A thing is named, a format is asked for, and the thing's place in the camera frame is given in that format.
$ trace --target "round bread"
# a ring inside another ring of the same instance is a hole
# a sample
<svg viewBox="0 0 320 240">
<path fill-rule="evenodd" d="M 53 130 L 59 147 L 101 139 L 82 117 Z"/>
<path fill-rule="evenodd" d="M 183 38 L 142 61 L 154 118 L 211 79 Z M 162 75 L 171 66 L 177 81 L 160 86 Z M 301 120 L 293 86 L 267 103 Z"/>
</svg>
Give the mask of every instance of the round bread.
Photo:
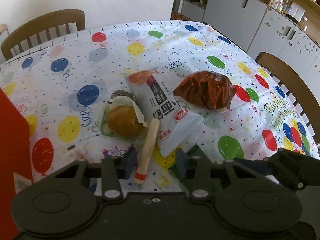
<svg viewBox="0 0 320 240">
<path fill-rule="evenodd" d="M 139 124 L 133 106 L 117 106 L 108 114 L 107 122 L 109 129 L 123 138 L 138 135 L 144 127 Z"/>
</svg>

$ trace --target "green balloon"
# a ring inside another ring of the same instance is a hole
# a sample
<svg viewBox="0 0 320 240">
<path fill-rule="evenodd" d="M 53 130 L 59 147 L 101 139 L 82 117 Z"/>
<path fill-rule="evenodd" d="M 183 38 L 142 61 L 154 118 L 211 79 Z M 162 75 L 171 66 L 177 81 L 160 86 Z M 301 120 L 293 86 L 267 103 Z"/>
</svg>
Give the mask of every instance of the green balloon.
<svg viewBox="0 0 320 240">
<path fill-rule="evenodd" d="M 240 143 L 233 137 L 224 135 L 218 141 L 218 148 L 221 156 L 225 160 L 234 158 L 244 158 L 244 153 Z"/>
<path fill-rule="evenodd" d="M 161 32 L 157 32 L 157 31 L 149 31 L 148 33 L 150 36 L 156 37 L 156 38 L 161 38 L 163 36 L 163 34 Z"/>
<path fill-rule="evenodd" d="M 310 143 L 309 143 L 307 137 L 304 135 L 301 135 L 301 139 L 302 139 L 303 145 L 306 148 L 307 152 L 310 152 Z"/>
<path fill-rule="evenodd" d="M 222 68 L 224 69 L 226 67 L 226 65 L 223 63 L 223 61 L 215 56 L 208 56 L 207 59 L 209 60 L 209 62 L 218 67 L 218 68 Z"/>
<path fill-rule="evenodd" d="M 259 102 L 260 98 L 253 89 L 247 88 L 246 91 L 252 100 L 256 101 L 257 103 Z"/>
</svg>

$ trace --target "balloon print tablecloth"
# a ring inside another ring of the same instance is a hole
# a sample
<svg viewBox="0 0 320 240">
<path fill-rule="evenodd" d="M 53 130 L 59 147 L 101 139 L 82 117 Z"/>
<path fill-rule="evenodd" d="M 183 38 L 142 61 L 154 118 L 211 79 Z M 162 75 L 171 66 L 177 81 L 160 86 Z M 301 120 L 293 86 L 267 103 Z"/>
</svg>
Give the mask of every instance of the balloon print tablecloth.
<svg viewBox="0 0 320 240">
<path fill-rule="evenodd" d="M 304 121 L 275 81 L 248 55 L 211 27 L 195 22 L 152 22 L 84 30 L 49 41 L 1 66 L 1 88 L 30 125 L 34 181 L 76 159 L 99 162 L 128 143 L 101 134 L 101 114 L 124 76 L 158 67 L 170 92 L 199 70 L 227 75 L 237 93 L 231 110 L 208 111 L 176 97 L 202 115 L 182 143 L 196 142 L 217 163 L 262 159 L 279 147 L 319 159 Z M 142 191 L 179 191 L 155 153 Z M 132 189 L 132 179 L 121 181 Z"/>
</svg>

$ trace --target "orange foil package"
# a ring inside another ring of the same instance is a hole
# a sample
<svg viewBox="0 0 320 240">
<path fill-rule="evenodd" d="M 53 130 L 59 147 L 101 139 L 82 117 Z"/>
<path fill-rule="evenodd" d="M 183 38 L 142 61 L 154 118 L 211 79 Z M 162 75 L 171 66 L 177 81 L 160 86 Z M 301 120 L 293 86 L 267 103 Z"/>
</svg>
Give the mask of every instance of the orange foil package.
<svg viewBox="0 0 320 240">
<path fill-rule="evenodd" d="M 236 91 L 227 76 L 200 71 L 188 75 L 173 91 L 173 95 L 209 110 L 230 109 Z"/>
</svg>

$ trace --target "black handle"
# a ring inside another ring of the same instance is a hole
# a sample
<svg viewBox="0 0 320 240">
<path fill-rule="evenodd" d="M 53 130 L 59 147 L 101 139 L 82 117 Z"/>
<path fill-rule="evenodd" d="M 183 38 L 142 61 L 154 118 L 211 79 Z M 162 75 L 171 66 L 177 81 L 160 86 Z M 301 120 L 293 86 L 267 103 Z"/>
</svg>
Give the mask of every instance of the black handle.
<svg viewBox="0 0 320 240">
<path fill-rule="evenodd" d="M 293 34 L 292 34 L 290 40 L 292 40 L 293 36 L 296 34 L 296 31 L 292 31 L 292 32 L 293 32 Z"/>
<path fill-rule="evenodd" d="M 286 34 L 285 36 L 288 36 L 288 34 L 289 34 L 290 30 L 291 30 L 291 27 L 289 27 L 289 30 L 288 30 L 288 32 L 287 32 L 287 34 Z"/>
</svg>

